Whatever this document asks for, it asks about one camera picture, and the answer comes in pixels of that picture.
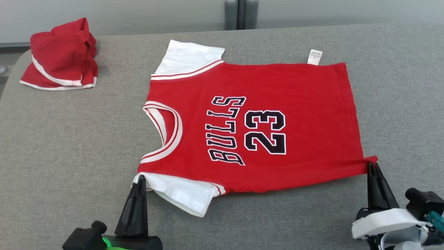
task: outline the white sleeve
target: white sleeve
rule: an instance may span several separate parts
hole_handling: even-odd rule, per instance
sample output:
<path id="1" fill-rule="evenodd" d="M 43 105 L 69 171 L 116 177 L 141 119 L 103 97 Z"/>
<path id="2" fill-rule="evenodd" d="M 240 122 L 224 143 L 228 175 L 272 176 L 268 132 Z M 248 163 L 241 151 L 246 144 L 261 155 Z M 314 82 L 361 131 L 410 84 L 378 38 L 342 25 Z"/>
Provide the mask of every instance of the white sleeve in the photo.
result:
<path id="1" fill-rule="evenodd" d="M 220 60 L 224 48 L 171 40 L 155 75 L 190 73 Z"/>
<path id="2" fill-rule="evenodd" d="M 139 181 L 140 175 L 145 177 L 147 188 L 194 216 L 203 217 L 211 199 L 226 193 L 223 186 L 215 183 L 157 173 L 140 172 L 134 177 L 134 183 Z"/>

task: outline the white wall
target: white wall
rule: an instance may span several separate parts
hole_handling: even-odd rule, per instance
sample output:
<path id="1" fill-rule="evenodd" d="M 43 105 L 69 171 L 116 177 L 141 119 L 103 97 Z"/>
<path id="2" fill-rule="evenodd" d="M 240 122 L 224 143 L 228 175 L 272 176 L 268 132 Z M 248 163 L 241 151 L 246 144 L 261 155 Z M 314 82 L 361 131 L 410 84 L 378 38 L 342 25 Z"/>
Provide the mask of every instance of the white wall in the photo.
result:
<path id="1" fill-rule="evenodd" d="M 444 24 L 444 0 L 259 0 L 257 28 L 384 22 Z"/>
<path id="2" fill-rule="evenodd" d="M 86 17 L 100 35 L 224 29 L 224 0 L 0 0 L 0 44 Z M 259 0 L 257 28 L 444 23 L 444 0 Z"/>
<path id="3" fill-rule="evenodd" d="M 100 35 L 224 29 L 223 0 L 0 0 L 0 43 L 29 42 L 36 32 L 88 19 Z"/>

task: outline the garment label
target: garment label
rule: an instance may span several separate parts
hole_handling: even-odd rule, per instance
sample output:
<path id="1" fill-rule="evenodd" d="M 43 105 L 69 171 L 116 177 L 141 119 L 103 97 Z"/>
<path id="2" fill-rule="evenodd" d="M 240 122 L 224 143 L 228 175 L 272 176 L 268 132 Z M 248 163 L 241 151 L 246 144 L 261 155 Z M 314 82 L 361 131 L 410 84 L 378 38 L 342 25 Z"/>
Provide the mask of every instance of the garment label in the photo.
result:
<path id="1" fill-rule="evenodd" d="M 308 56 L 308 64 L 319 65 L 319 60 L 321 59 L 322 51 L 310 50 L 310 55 Z"/>

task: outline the bulls jersey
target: bulls jersey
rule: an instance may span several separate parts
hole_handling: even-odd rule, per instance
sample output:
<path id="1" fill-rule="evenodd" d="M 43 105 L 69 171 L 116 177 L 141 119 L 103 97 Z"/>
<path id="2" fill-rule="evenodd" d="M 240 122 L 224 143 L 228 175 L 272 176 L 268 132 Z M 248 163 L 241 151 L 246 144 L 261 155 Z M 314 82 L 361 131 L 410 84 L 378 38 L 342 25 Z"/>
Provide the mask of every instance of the bulls jersey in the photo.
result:
<path id="1" fill-rule="evenodd" d="M 138 175 L 203 217 L 213 197 L 366 173 L 344 63 L 236 65 L 223 48 L 171 41 L 143 110 L 163 146 Z"/>

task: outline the hem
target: hem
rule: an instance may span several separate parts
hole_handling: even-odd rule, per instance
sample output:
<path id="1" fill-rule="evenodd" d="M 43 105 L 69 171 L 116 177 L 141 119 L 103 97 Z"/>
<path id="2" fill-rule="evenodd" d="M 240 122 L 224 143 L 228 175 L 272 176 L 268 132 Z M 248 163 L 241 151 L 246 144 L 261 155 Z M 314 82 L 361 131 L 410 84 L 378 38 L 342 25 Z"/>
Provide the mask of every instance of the hem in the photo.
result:
<path id="1" fill-rule="evenodd" d="M 40 87 L 38 85 L 35 85 L 35 84 L 32 84 L 32 83 L 28 83 L 28 82 L 20 80 L 21 84 L 28 85 L 28 86 L 33 87 L 35 89 L 51 90 L 51 91 L 71 90 L 71 89 L 88 89 L 88 88 L 95 87 L 96 82 L 97 82 L 97 77 L 94 77 L 94 82 L 93 83 L 82 85 L 82 86 L 60 86 L 60 87 L 54 87 L 54 88 L 47 88 L 47 87 Z"/>
<path id="2" fill-rule="evenodd" d="M 336 72 L 338 76 L 338 84 L 341 91 L 342 101 L 344 103 L 344 112 L 348 128 L 347 130 L 349 132 L 348 141 L 351 142 L 350 152 L 353 156 L 357 155 L 360 157 L 364 157 L 352 86 L 350 84 L 349 75 L 347 73 L 347 66 L 345 65 L 345 63 L 342 64 L 338 64 L 339 67 L 336 67 Z"/>
<path id="3" fill-rule="evenodd" d="M 151 80 L 174 80 L 174 79 L 180 79 L 180 78 L 185 78 L 185 77 L 193 77 L 196 76 L 198 74 L 201 74 L 207 70 L 210 70 L 212 68 L 214 68 L 215 66 L 224 63 L 224 61 L 222 59 L 217 59 L 215 61 L 212 61 L 210 63 L 208 63 L 207 65 L 190 71 L 190 72 L 186 72 L 186 73 L 176 73 L 176 74 L 152 74 L 151 75 Z"/>

